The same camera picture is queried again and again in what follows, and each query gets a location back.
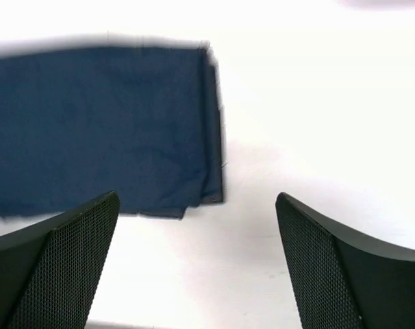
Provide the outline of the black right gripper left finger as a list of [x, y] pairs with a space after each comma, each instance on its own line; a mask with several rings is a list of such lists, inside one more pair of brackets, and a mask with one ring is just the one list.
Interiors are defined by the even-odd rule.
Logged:
[[0, 236], [0, 328], [84, 328], [119, 209], [110, 191]]

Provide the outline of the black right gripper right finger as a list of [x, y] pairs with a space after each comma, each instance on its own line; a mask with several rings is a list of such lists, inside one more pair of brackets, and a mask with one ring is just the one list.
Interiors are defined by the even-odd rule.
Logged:
[[302, 328], [415, 329], [415, 250], [326, 217], [286, 193], [277, 221]]

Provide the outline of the dark blue denim trousers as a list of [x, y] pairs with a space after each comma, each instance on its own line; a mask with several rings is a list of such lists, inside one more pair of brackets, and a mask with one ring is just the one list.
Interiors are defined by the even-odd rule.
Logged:
[[217, 70], [204, 40], [0, 42], [0, 217], [106, 191], [131, 215], [224, 203]]

